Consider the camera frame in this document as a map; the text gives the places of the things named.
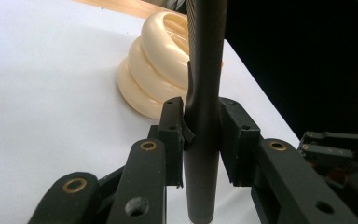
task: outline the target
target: black background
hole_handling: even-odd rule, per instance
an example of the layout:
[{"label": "black background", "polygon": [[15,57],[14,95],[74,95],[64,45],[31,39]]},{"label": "black background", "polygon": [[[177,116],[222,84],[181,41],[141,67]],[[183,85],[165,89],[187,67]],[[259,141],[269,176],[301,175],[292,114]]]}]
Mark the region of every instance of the black background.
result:
[{"label": "black background", "polygon": [[358,2],[228,0],[226,39],[299,138],[358,133]]}]

